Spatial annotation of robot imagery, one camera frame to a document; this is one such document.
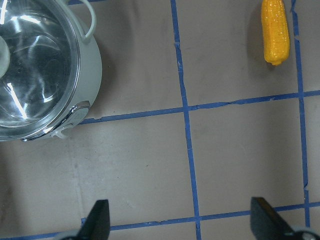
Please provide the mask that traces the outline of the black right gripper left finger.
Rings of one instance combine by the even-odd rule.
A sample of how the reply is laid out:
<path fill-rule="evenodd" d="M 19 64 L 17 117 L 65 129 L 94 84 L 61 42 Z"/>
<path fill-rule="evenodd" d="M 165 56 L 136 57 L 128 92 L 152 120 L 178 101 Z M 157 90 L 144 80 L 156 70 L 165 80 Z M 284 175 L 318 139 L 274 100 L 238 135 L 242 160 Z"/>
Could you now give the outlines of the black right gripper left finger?
<path fill-rule="evenodd" d="M 76 234 L 77 240 L 107 240 L 110 235 L 110 209 L 107 199 L 97 200 Z"/>

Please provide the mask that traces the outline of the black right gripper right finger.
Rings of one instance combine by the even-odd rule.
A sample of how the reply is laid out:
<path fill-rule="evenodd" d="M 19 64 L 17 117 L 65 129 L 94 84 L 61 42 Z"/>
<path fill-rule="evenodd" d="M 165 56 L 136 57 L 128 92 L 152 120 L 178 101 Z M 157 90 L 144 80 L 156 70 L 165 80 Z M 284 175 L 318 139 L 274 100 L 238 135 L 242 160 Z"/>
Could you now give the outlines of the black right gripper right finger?
<path fill-rule="evenodd" d="M 296 232 L 263 197 L 250 200 L 250 229 L 256 240 L 297 240 Z"/>

